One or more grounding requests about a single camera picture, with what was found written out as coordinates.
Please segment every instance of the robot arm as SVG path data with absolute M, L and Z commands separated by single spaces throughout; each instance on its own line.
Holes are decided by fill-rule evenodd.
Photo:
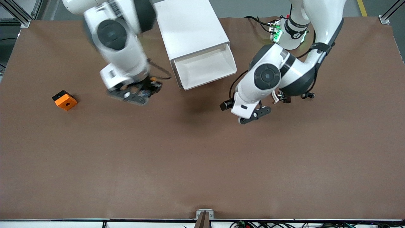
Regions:
M 159 92 L 162 83 L 149 76 L 147 57 L 137 39 L 137 34 L 150 30 L 156 20 L 149 0 L 63 3 L 72 13 L 83 13 L 89 40 L 109 63 L 100 75 L 113 98 L 145 105 L 149 97 Z
M 258 119 L 258 115 L 269 108 L 256 109 L 256 106 L 277 87 L 287 96 L 299 96 L 308 92 L 343 25 L 346 0 L 300 1 L 301 4 L 298 0 L 292 1 L 302 6 L 302 9 L 292 11 L 290 18 L 304 21 L 302 17 L 307 15 L 316 32 L 315 43 L 312 44 L 305 62 L 296 59 L 279 44 L 264 46 L 251 61 L 248 73 L 236 86 L 233 100 L 222 104 L 222 110 L 232 108 L 231 112 L 242 120 Z

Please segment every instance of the brown table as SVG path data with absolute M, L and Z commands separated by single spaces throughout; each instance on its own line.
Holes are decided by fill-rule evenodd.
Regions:
M 240 74 L 269 38 L 221 23 Z M 157 26 L 140 40 L 170 69 Z M 345 18 L 313 101 L 269 97 L 247 125 L 219 108 L 235 75 L 189 91 L 172 79 L 139 107 L 106 95 L 105 65 L 81 22 L 22 29 L 0 84 L 1 219 L 405 217 L 405 67 L 376 17 Z M 61 90 L 79 98 L 68 112 Z

